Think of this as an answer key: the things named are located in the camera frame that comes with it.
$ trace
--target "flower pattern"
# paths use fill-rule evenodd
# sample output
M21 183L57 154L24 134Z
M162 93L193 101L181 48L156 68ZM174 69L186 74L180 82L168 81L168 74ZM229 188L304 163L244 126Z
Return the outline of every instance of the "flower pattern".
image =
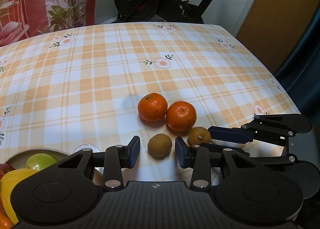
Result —
M281 87L278 85L277 81L273 78L273 76L271 74L269 74L269 80L270 80L271 84L276 86L279 91L282 91Z
M72 37L72 33L66 34L64 36L55 36L52 41L53 43L49 48L51 47L58 47L58 46L67 46L71 43L73 43L76 40L76 38Z
M4 116L0 116L0 131L4 128L5 118Z
M71 43L73 43L76 39L74 37L67 37L67 38L64 38L60 41L60 45L61 46L67 46Z
M270 114L270 112L267 112L267 111L265 112L264 109L258 104L255 104L254 111L255 111L255 113L253 115L263 115L263 114L268 115L268 114Z
M172 60L172 58L173 58L173 55L171 55L171 56L166 55L165 59L164 58L158 58L158 59L156 59L154 61L145 60L145 61L143 61L143 63L145 65L147 65L147 64L152 65L153 63L155 63L155 65L158 66L159 68L170 68L171 67L170 60Z
M218 40L218 42L220 43L220 45L225 48L225 49L236 49L235 46L233 46L228 40L222 40L220 38L217 38L216 39Z
M63 37L62 36L55 36L54 38L52 38L53 42L57 42L60 41Z
M156 59L155 65L160 68L170 68L171 62L168 59L159 58Z
M7 114L10 112L10 108L11 106L7 107L6 111L4 112L4 116L0 116L0 145L2 143L2 141L4 140L4 134L1 132L4 128L5 125L5 117L7 116Z
M176 32L177 31L177 28L174 25L168 25L166 23L161 24L161 25L156 25L154 27L157 27L159 29L164 29L168 32Z
M10 58L5 57L5 58L1 59L1 61L0 61L0 73L1 73L1 72L3 73L6 65L7 65L9 62L10 62Z
M100 152L100 149L98 147L96 147L95 145L92 145L92 144L82 144L78 147L75 148L75 150L73 151L73 153L79 151L79 150L82 150L82 149L85 149L85 148L89 148L89 149L92 149L93 152Z

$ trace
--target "fruit bowl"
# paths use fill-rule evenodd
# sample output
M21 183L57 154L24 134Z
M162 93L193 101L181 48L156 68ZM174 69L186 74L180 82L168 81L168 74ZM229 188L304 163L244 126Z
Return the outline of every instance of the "fruit bowl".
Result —
M55 157L58 160L62 160L65 157L70 155L67 152L63 152L63 151L56 150L56 149L30 148L30 149L15 153L10 158L8 158L5 161L5 163L9 164L10 166L12 166L15 169L24 168L28 158L30 158L32 155L37 154L37 153L46 153L48 155ZM94 171L93 182L96 185L99 185L99 186L102 185L102 174L100 172L98 172L97 170Z

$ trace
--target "robotic arm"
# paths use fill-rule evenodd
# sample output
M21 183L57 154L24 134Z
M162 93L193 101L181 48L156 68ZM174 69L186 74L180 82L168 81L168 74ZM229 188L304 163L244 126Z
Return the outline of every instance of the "robotic arm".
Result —
M251 158L233 147L189 147L177 137L180 167L193 168L190 187L183 181L125 186L121 168L134 167L138 136L105 152L82 149L13 189L11 203L20 220L15 228L297 228L304 201L320 187L319 125L300 114L279 114L255 116L241 128L208 130L212 139L280 145L283 154ZM92 182L95 167L104 167L103 186ZM210 167L221 168L217 186L211 186Z

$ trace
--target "orange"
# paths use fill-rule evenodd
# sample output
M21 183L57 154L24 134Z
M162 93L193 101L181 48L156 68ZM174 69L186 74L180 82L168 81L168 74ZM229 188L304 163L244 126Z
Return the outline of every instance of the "orange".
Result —
M0 229L9 229L13 227L11 220L0 213Z
M158 93L150 93L143 97L138 103L138 113L141 119L154 122L161 120L167 113L168 103Z
M174 131L186 131L197 120L196 109L186 101L176 101L167 111L167 125Z

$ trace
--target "yellow bell pepper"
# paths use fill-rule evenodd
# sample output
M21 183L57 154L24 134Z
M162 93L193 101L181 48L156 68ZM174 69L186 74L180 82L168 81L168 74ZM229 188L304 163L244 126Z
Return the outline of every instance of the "yellow bell pepper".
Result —
M10 203L10 196L13 188L22 180L37 173L36 170L20 168L5 174L0 180L0 197L7 216L16 225L19 220L13 211Z

